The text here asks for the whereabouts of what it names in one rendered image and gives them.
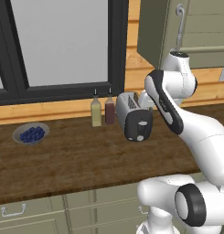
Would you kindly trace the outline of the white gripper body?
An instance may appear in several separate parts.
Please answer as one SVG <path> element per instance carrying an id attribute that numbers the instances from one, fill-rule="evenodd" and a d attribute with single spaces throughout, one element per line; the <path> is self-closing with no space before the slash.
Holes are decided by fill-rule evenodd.
<path id="1" fill-rule="evenodd" d="M 146 90 L 142 90 L 139 96 L 139 105 L 141 108 L 154 108 L 155 103 L 150 98 Z"/>

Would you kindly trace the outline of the silver and black toaster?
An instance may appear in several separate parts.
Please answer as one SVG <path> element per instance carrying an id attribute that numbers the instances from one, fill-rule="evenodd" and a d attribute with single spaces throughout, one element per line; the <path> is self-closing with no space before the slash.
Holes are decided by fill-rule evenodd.
<path id="1" fill-rule="evenodd" d="M 123 92 L 117 97 L 116 115 L 127 140 L 142 142 L 149 138 L 153 126 L 153 115 L 151 111 L 139 106 L 135 92 Z M 141 121 L 147 122 L 147 125 L 138 125 Z"/>

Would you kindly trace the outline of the dark red sauce bottle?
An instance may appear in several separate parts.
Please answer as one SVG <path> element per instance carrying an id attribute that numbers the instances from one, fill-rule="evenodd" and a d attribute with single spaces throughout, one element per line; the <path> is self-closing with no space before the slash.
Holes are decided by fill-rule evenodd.
<path id="1" fill-rule="evenodd" d="M 105 123 L 115 124 L 115 105 L 112 100 L 112 90 L 109 90 L 108 99 L 105 102 Z"/>

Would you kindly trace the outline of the yellow oil bottle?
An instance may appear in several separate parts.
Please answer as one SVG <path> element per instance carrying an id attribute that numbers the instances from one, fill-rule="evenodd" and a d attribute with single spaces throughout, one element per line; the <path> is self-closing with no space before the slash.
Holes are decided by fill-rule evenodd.
<path id="1" fill-rule="evenodd" d="M 101 126 L 101 103 L 98 100 L 97 90 L 94 90 L 91 102 L 91 123 L 93 127 Z"/>

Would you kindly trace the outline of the black framed window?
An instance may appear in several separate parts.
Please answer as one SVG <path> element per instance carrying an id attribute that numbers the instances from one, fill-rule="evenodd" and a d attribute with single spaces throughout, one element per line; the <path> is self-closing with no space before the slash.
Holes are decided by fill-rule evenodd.
<path id="1" fill-rule="evenodd" d="M 128 0 L 0 0 L 0 105 L 124 90 Z"/>

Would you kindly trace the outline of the olive drawer front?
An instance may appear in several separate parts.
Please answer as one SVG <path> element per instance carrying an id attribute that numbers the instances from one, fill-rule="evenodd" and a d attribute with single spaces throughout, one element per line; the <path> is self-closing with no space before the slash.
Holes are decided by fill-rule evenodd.
<path id="1" fill-rule="evenodd" d="M 137 184 L 111 186 L 67 194 L 69 208 L 86 207 L 137 197 Z"/>
<path id="2" fill-rule="evenodd" d="M 95 207 L 73 208 L 69 211 L 71 226 L 73 229 L 81 229 L 129 218 L 139 218 L 143 216 L 139 207 L 139 202 L 134 199 Z"/>
<path id="3" fill-rule="evenodd" d="M 64 209 L 62 196 L 43 197 L 0 205 L 0 221 L 49 214 Z"/>

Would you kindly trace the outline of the blueberries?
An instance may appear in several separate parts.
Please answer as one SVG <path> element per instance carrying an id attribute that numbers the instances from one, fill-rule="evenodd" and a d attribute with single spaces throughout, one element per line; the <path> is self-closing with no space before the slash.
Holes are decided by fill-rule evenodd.
<path id="1" fill-rule="evenodd" d="M 45 135 L 45 131 L 40 127 L 31 127 L 20 134 L 20 140 L 24 143 L 33 143 L 41 140 Z"/>

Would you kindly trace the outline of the grey bowl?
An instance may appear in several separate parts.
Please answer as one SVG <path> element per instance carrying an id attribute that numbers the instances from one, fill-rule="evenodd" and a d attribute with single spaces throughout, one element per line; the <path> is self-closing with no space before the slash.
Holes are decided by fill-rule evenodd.
<path id="1" fill-rule="evenodd" d="M 44 137 L 37 141 L 37 142 L 33 142 L 33 143 L 24 143 L 20 140 L 20 134 L 23 133 L 24 131 L 28 130 L 29 128 L 31 127 L 38 127 L 40 126 L 44 131 L 45 131 L 45 135 Z M 31 145 L 31 144 L 38 144 L 40 143 L 47 135 L 49 134 L 49 128 L 46 124 L 42 123 L 42 122 L 31 122 L 31 123 L 26 123 L 26 124 L 23 124 L 19 127 L 17 127 L 15 129 L 15 131 L 13 132 L 13 140 L 17 143 L 20 143 L 20 144 L 28 144 L 28 145 Z"/>

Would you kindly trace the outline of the olive wall cupboard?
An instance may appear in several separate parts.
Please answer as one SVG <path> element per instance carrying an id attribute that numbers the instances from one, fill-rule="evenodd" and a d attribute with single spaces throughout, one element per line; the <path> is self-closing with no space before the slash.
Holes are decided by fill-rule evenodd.
<path id="1" fill-rule="evenodd" d="M 224 0 L 141 0 L 137 52 L 155 68 L 176 50 L 180 16 L 185 22 L 179 51 L 193 69 L 224 67 Z"/>

